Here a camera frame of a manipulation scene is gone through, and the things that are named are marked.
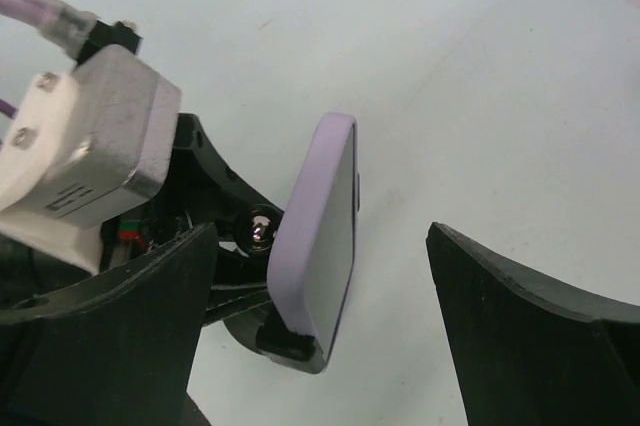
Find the phone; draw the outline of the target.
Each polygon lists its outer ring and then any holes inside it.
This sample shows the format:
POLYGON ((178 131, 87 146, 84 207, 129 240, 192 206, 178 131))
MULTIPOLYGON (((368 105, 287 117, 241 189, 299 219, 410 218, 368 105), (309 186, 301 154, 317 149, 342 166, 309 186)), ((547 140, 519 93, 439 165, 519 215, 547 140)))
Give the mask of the phone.
POLYGON ((327 113, 318 123, 277 230, 267 286, 287 329, 324 355, 335 341, 356 250, 357 122, 327 113))

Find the black round-base phone stand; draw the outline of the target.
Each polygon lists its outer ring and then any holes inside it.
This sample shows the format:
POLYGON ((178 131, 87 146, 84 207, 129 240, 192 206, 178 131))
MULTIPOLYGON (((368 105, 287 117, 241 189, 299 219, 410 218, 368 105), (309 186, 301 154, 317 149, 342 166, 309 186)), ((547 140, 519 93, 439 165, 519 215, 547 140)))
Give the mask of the black round-base phone stand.
POLYGON ((327 365, 316 339, 287 329, 267 289, 268 259, 283 216, 258 204, 215 221, 218 252, 204 324, 221 322, 249 351, 308 374, 327 365))

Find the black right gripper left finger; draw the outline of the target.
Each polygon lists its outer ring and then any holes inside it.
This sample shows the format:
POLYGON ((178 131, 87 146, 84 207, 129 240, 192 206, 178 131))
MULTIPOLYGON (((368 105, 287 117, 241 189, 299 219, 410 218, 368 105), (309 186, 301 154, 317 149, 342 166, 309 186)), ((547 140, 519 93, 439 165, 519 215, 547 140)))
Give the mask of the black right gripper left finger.
POLYGON ((1 314, 5 425, 191 425, 213 224, 1 314))

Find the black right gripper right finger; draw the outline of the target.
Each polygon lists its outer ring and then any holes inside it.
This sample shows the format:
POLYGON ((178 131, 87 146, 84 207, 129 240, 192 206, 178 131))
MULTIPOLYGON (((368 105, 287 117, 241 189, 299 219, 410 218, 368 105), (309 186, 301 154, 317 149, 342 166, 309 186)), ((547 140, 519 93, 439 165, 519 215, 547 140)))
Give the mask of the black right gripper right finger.
POLYGON ((441 223, 426 248, 469 424, 638 424, 638 306, 441 223))

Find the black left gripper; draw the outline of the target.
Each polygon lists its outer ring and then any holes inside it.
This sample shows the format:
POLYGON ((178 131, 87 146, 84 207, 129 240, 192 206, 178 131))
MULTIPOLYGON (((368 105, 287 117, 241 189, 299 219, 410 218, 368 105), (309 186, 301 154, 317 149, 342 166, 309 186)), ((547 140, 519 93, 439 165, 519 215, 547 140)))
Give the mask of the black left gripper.
POLYGON ((182 113, 168 175, 159 193, 102 226, 100 269, 105 271, 120 263, 116 259, 120 247, 129 261, 199 225, 215 225, 217 219, 258 204, 277 207, 232 170, 196 115, 182 113))

